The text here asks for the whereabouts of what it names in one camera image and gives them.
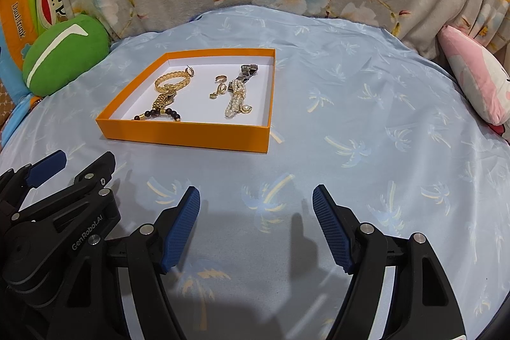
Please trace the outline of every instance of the bed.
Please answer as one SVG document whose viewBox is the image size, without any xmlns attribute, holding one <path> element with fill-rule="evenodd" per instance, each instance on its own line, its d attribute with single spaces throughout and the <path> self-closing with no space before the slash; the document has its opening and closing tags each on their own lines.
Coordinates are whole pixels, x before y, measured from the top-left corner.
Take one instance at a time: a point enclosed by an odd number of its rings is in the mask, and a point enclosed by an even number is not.
<svg viewBox="0 0 510 340">
<path fill-rule="evenodd" d="M 164 52 L 215 47 L 276 49 L 267 155 L 101 135 L 95 117 L 143 68 Z M 2 150 L 0 171 L 58 149 L 68 156 L 67 168 L 25 203 L 67 186 L 110 150 L 117 169 L 108 186 L 122 213 L 112 237 L 152 222 L 188 185 L 200 189 L 204 202 L 185 261 L 165 281 L 190 340 L 326 337 L 349 278 L 333 263 L 312 214 L 319 183 L 387 235 L 427 235 L 467 338 L 502 338 L 497 327 L 510 291 L 510 148 L 444 69 L 384 30 L 244 5 L 124 39 L 35 107 Z M 392 280 L 388 272 L 373 339 L 383 331 Z M 133 339 L 143 338 L 127 286 L 129 329 Z"/>
</svg>

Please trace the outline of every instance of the green pillow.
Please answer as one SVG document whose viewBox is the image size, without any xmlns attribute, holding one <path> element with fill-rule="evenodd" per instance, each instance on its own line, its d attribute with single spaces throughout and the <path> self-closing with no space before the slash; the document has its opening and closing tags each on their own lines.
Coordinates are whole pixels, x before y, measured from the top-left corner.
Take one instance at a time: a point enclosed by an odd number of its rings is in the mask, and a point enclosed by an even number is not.
<svg viewBox="0 0 510 340">
<path fill-rule="evenodd" d="M 23 63 L 23 80 L 35 95 L 49 96 L 102 61 L 108 51 L 103 25 L 79 15 L 52 26 L 35 40 Z"/>
</svg>

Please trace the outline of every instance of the pink and white pillow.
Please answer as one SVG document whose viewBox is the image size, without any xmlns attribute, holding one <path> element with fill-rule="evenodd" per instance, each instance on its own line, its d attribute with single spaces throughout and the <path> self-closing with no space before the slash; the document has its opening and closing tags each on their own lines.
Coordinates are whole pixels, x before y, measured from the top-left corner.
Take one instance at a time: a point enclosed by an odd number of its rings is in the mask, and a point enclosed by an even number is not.
<svg viewBox="0 0 510 340">
<path fill-rule="evenodd" d="M 486 48 L 446 26 L 439 32 L 451 69 L 476 112 L 487 123 L 500 126 L 510 119 L 510 77 Z"/>
</svg>

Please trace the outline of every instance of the silver bolt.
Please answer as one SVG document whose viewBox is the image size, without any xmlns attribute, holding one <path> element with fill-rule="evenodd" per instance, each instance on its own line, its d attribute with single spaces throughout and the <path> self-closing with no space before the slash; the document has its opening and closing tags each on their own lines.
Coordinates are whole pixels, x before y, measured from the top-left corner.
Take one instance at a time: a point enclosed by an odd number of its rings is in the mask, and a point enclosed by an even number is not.
<svg viewBox="0 0 510 340">
<path fill-rule="evenodd" d="M 154 226 L 151 224 L 145 224 L 140 227 L 140 233 L 142 235 L 150 235 L 154 231 Z"/>
<path fill-rule="evenodd" d="M 370 235 L 374 231 L 374 227 L 370 224 L 361 224 L 360 230 L 361 232 Z"/>
<path fill-rule="evenodd" d="M 89 237 L 89 244 L 90 245 L 96 245 L 101 241 L 101 237 L 99 235 L 91 235 Z"/>
<path fill-rule="evenodd" d="M 425 243 L 425 241 L 427 240 L 427 238 L 425 238 L 425 235 L 423 235 L 422 233 L 415 233 L 412 237 L 417 243 Z"/>
</svg>

